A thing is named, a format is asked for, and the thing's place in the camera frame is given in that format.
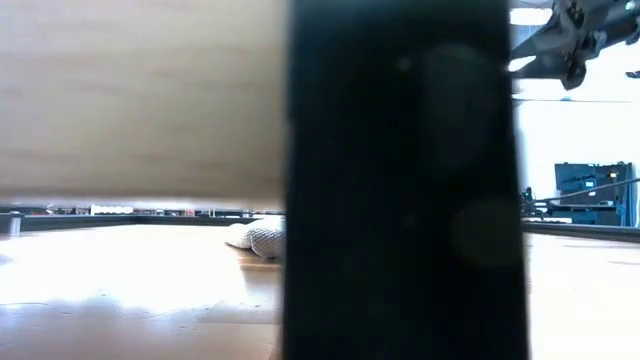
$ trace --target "black metal bar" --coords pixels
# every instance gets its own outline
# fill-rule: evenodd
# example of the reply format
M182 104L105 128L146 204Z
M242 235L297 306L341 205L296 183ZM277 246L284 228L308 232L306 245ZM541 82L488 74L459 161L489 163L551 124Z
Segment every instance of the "black metal bar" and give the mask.
M22 232L134 225L135 215L33 215L22 219Z
M231 224L250 224L258 218L216 218L190 216L138 216L137 224L149 225L195 225L195 226L229 226Z
M21 231L70 230L90 227L120 225L183 225L183 226L229 226L249 224L257 218L198 218L183 216L145 215L22 215Z
M292 16L284 358L527 358L506 2Z
M625 226L525 222L522 224L522 230L524 232L543 235L640 243L640 228Z

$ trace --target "cable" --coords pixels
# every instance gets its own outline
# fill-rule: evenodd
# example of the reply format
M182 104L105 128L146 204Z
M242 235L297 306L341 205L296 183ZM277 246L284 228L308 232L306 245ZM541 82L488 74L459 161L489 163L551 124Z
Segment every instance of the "cable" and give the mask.
M588 190L581 190L581 191L577 191L577 192L574 192L574 193L571 193L571 194L566 194L566 195L562 195L562 196L556 196L556 197L553 197L553 198L532 200L532 201L529 201L528 204L537 203L537 202L549 202L549 201L554 201L554 200L562 200L562 199L566 199L566 198L569 198L569 197L574 197L574 196L578 196L578 195L582 195L582 194L588 194L590 192L603 190L603 189L608 189L608 188L617 187L617 186L622 186L622 185L631 184L631 183L635 183L635 182L640 182L640 178L624 180L624 181L620 181L620 182L613 183L613 184L596 186L596 187L588 189Z

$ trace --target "blue machine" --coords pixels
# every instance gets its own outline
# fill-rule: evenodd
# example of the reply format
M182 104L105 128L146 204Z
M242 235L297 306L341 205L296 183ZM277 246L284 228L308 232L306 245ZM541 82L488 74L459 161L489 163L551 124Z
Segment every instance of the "blue machine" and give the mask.
M556 164L560 195L635 178L631 163L614 165ZM626 184L559 200L545 217L571 218L574 224L634 226L636 185Z

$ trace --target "light wood floor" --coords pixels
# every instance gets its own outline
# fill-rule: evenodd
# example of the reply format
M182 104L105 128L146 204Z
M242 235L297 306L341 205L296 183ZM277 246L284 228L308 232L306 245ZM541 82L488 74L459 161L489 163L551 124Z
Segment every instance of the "light wood floor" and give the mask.
M267 359L278 266L225 228L123 226L0 242L0 359Z
M268 359L279 266L224 234L137 225L1 241L0 359ZM640 246L526 243L533 359L640 359Z

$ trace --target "white knit fabric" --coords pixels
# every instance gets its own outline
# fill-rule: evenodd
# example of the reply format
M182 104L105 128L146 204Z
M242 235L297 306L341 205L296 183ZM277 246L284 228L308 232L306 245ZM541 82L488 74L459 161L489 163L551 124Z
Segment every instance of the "white knit fabric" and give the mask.
M251 242L251 249L263 258L277 258L282 256L285 233L284 218L266 218L249 225L247 237Z
M263 258L282 256L285 233L285 219L265 218L249 225L233 224L229 226L226 243L241 249L252 249Z
M247 237L249 228L245 224L233 224L227 228L225 243L240 249L251 249L251 239Z

